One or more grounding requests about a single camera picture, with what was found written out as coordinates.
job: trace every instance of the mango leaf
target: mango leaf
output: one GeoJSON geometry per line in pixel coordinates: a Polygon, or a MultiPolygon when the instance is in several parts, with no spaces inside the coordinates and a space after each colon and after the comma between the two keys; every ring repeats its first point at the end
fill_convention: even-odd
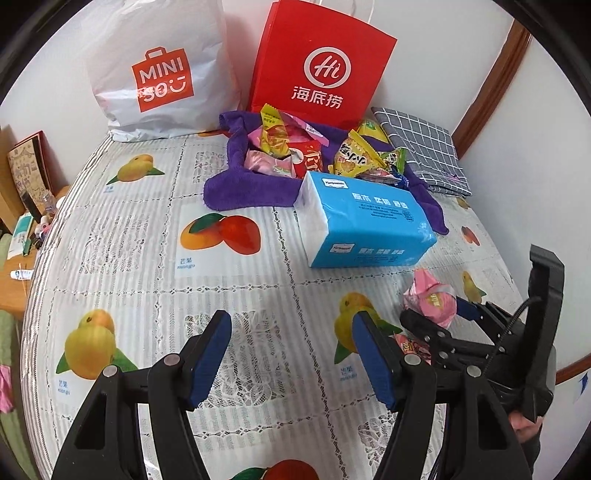
{"type": "Polygon", "coordinates": [[[384,334],[384,335],[395,335],[396,333],[402,333],[402,329],[396,327],[395,325],[391,325],[388,322],[386,322],[386,320],[382,320],[381,322],[378,322],[376,324],[376,326],[380,329],[380,331],[384,334]]]}
{"type": "Polygon", "coordinates": [[[115,354],[113,355],[113,360],[111,360],[111,365],[118,366],[122,372],[131,372],[132,370],[138,369],[138,367],[136,367],[134,363],[119,349],[115,349],[115,354]]]}
{"type": "Polygon", "coordinates": [[[340,342],[336,345],[335,351],[335,365],[341,363],[345,358],[347,358],[351,353],[347,350],[340,342]]]}
{"type": "Polygon", "coordinates": [[[60,361],[57,363],[56,374],[62,374],[63,372],[67,372],[68,370],[71,370],[71,368],[66,360],[66,354],[63,353],[61,355],[60,361]]]}
{"type": "Polygon", "coordinates": [[[267,471],[266,468],[247,468],[239,474],[232,477],[232,480],[261,480],[262,476],[267,471]]]}
{"type": "Polygon", "coordinates": [[[149,170],[146,175],[165,175],[165,173],[157,168],[152,168],[152,170],[149,170]]]}
{"type": "Polygon", "coordinates": [[[189,233],[199,233],[201,230],[205,230],[214,223],[219,222],[222,218],[225,218],[225,215],[221,215],[220,213],[208,213],[203,215],[193,222],[189,229],[189,233]]]}

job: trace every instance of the pink object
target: pink object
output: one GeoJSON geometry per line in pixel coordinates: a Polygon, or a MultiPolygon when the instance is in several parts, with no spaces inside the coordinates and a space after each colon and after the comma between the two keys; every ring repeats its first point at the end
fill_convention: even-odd
{"type": "Polygon", "coordinates": [[[0,411],[2,413],[10,413],[13,409],[10,367],[0,365],[0,411]]]}
{"type": "Polygon", "coordinates": [[[265,175],[291,178],[291,157],[277,160],[264,152],[249,150],[246,154],[244,167],[265,175]]]}
{"type": "Polygon", "coordinates": [[[404,293],[404,306],[447,328],[457,313],[456,293],[451,285],[440,283],[428,270],[418,268],[413,284],[404,293]]]}
{"type": "MultiPolygon", "coordinates": [[[[320,145],[328,147],[329,140],[324,135],[322,135],[317,129],[311,127],[303,120],[300,120],[299,118],[294,117],[289,113],[280,112],[280,114],[281,119],[285,124],[285,130],[287,131],[287,136],[289,137],[288,141],[290,143],[317,140],[318,142],[320,142],[320,145]]],[[[261,148],[261,134],[262,125],[248,134],[248,139],[257,148],[261,148]]]]}

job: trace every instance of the bottle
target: bottle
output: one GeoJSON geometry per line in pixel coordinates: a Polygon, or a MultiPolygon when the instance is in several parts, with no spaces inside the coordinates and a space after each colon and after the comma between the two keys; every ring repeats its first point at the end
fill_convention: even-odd
{"type": "Polygon", "coordinates": [[[45,214],[53,220],[53,218],[57,214],[57,205],[56,205],[56,198],[53,196],[52,192],[46,190],[45,193],[41,196],[41,201],[45,207],[45,214]]]}

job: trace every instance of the gray checkered cloth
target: gray checkered cloth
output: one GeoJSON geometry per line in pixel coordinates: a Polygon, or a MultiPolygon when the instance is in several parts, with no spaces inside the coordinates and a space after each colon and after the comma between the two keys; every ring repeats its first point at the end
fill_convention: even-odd
{"type": "Polygon", "coordinates": [[[457,163],[456,147],[449,131],[388,108],[372,108],[372,112],[392,146],[408,148],[407,163],[432,192],[472,195],[464,171],[457,163]]]}

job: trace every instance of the blue tissue package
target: blue tissue package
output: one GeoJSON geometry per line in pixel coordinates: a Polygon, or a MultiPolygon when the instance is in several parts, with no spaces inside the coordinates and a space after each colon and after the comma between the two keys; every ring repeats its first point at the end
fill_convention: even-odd
{"type": "Polygon", "coordinates": [[[307,172],[294,204],[314,268],[414,265],[437,238],[406,190],[307,172]]]}

